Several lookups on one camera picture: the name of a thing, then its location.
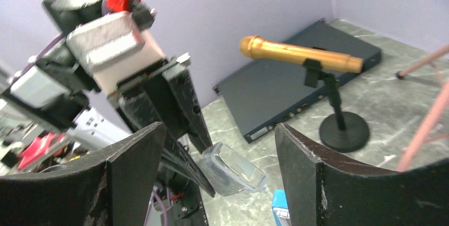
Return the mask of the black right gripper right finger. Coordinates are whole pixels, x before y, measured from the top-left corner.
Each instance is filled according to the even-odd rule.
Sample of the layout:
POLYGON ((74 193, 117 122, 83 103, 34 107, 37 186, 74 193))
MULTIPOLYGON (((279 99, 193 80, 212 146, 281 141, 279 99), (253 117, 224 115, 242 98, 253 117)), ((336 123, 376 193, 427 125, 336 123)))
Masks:
POLYGON ((448 225, 448 160, 409 171, 375 167, 287 124, 275 143, 292 225, 448 225))

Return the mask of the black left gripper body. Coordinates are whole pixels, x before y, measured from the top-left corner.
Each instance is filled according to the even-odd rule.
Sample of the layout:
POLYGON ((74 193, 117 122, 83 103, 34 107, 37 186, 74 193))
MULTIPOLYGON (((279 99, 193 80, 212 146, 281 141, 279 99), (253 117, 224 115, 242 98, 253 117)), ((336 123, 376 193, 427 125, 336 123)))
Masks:
MULTIPOLYGON (((43 0, 60 34, 1 90, 2 99, 48 131, 74 128, 75 119, 89 108, 87 93, 103 93, 68 48, 66 37, 77 27, 109 14, 104 1, 43 0)), ((107 96, 115 105, 115 91, 107 96)))

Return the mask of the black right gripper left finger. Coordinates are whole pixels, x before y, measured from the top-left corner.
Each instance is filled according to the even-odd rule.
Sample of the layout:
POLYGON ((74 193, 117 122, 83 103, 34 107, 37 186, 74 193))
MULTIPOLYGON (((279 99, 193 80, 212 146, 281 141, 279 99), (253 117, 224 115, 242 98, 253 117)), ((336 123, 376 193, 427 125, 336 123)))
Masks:
POLYGON ((1 225, 143 225, 165 139, 155 122, 47 172, 1 177, 1 225))

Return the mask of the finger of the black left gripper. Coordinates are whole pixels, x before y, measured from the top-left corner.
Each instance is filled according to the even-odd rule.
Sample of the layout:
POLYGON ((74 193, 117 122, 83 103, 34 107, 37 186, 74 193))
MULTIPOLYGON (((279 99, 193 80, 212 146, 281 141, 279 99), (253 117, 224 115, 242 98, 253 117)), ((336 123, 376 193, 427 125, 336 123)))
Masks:
POLYGON ((133 131, 162 122, 166 134, 161 164, 214 197, 212 185, 178 142, 187 135, 199 152, 212 146, 188 69, 190 60, 187 52, 151 64, 118 82, 115 100, 121 116, 133 131))

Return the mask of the blue metronome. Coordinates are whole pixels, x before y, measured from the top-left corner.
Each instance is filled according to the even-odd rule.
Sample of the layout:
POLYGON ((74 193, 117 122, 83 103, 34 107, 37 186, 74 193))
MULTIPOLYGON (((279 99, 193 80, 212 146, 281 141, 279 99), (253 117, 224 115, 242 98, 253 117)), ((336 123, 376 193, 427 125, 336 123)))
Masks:
POLYGON ((276 189, 273 192, 272 212, 276 226, 291 226, 290 214, 286 200, 285 191, 276 189))

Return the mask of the clear plastic metronome cover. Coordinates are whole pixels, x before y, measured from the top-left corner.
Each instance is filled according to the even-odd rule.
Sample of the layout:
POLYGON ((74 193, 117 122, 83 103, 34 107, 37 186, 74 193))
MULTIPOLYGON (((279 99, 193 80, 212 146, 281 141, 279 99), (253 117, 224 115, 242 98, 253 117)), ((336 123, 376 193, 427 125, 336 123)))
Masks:
POLYGON ((207 148, 197 161, 214 190, 221 196, 259 193, 265 190, 266 174, 247 158, 221 142, 207 148))

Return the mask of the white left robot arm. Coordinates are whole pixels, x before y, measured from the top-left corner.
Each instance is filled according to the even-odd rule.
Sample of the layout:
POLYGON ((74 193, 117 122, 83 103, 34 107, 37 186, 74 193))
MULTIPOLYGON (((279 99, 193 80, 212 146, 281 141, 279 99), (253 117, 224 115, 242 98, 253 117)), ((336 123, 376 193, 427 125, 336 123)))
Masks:
POLYGON ((142 0, 43 0, 60 30, 10 78, 1 98, 51 133, 97 150, 162 122, 199 152, 212 141, 189 73, 190 55, 167 57, 142 0))

